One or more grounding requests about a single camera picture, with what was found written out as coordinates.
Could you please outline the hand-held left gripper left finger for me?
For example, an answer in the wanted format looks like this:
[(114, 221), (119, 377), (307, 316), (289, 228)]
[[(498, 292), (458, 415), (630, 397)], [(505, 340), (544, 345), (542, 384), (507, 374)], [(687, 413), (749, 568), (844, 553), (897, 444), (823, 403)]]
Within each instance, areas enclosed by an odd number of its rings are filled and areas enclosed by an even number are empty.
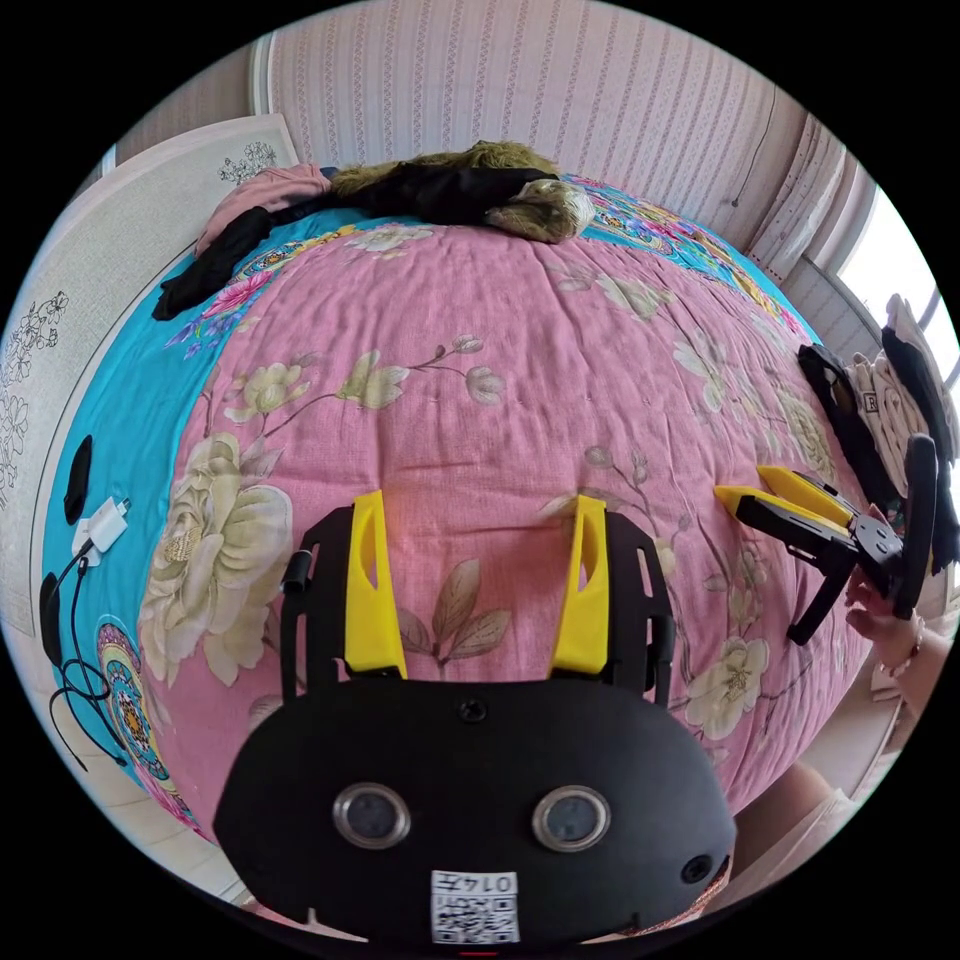
[(405, 679), (380, 491), (360, 496), (353, 503), (345, 601), (344, 662), (348, 671)]

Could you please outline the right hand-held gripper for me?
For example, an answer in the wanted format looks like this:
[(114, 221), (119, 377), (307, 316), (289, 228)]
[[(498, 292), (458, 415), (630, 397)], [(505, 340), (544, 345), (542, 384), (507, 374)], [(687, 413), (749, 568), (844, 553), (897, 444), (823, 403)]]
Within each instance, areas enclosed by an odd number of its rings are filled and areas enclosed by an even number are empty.
[(893, 614), (906, 618), (906, 547), (884, 521), (857, 511), (829, 484), (787, 467), (758, 465), (767, 490), (718, 485), (714, 494), (742, 524), (780, 543), (813, 567), (822, 583), (787, 638), (805, 646), (860, 570)]

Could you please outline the person's right hand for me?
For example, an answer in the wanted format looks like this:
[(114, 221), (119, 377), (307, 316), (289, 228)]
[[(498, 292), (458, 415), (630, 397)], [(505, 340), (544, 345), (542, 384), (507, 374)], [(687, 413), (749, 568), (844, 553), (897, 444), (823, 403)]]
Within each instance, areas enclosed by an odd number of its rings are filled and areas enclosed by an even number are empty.
[(915, 614), (906, 619), (895, 616), (891, 603), (860, 570), (848, 581), (845, 607), (847, 623), (873, 645), (885, 672), (900, 676), (920, 649), (923, 627), (919, 618)]

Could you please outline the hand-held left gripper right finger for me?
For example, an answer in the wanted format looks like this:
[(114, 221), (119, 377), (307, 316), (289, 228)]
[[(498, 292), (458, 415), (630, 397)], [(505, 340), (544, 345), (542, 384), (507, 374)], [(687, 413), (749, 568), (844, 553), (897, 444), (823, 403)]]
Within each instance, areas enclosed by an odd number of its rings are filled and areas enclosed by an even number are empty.
[(575, 501), (565, 593), (550, 675), (600, 676), (608, 663), (610, 561), (605, 503), (585, 495)]

